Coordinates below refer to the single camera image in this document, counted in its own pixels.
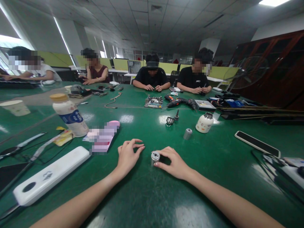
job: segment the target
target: bottle label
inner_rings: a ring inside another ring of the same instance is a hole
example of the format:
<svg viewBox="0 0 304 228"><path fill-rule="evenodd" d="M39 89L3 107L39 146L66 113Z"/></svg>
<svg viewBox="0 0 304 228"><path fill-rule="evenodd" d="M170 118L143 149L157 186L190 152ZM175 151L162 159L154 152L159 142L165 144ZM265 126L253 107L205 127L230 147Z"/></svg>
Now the bottle label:
<svg viewBox="0 0 304 228"><path fill-rule="evenodd" d="M64 121L65 124L81 123L83 121L83 118L79 113L78 109L76 109L72 113L59 115L59 116L61 117L61 119Z"/></svg>

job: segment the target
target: ceiling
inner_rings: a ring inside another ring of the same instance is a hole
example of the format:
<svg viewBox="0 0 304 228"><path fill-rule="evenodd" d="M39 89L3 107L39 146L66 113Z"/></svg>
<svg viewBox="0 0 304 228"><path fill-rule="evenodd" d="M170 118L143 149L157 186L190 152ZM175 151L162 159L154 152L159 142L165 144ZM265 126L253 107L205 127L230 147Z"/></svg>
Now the ceiling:
<svg viewBox="0 0 304 228"><path fill-rule="evenodd" d="M206 38L221 39L217 56L232 54L237 44L251 41L258 27L304 12L303 0L275 8L259 5L261 0L20 1L74 20L117 47L190 55Z"/></svg>

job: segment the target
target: paper cup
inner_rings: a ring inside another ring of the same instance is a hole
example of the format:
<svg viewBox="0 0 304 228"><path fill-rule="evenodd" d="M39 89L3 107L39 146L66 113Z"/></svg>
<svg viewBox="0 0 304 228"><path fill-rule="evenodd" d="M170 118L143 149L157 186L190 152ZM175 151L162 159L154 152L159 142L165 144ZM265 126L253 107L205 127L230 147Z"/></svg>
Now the paper cup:
<svg viewBox="0 0 304 228"><path fill-rule="evenodd" d="M69 86L69 85L67 85L67 86L65 86L65 89L68 91L68 93L71 93L71 85Z"/></svg>
<svg viewBox="0 0 304 228"><path fill-rule="evenodd" d="M3 102L0 103L0 106L10 111L15 116L24 116L31 113L21 100Z"/></svg>

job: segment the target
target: small box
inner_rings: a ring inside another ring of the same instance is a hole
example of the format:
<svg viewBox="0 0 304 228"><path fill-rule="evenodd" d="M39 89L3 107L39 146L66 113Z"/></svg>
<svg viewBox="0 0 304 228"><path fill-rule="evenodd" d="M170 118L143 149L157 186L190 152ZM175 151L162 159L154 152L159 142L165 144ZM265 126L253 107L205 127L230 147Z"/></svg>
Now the small box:
<svg viewBox="0 0 304 228"><path fill-rule="evenodd" d="M215 112L216 107L214 107L209 101L194 100L196 104L196 109L201 111L211 111Z"/></svg>

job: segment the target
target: yellow bottle cap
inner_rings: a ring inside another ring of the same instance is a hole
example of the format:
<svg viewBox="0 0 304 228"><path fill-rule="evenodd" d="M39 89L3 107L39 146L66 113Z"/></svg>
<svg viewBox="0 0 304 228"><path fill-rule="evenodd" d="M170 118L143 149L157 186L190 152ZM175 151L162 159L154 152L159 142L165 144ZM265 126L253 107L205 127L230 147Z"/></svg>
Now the yellow bottle cap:
<svg viewBox="0 0 304 228"><path fill-rule="evenodd" d="M50 98L52 99L52 101L67 101L67 100L69 100L69 98L67 97L67 95L64 94L64 93L52 94L50 96Z"/></svg>

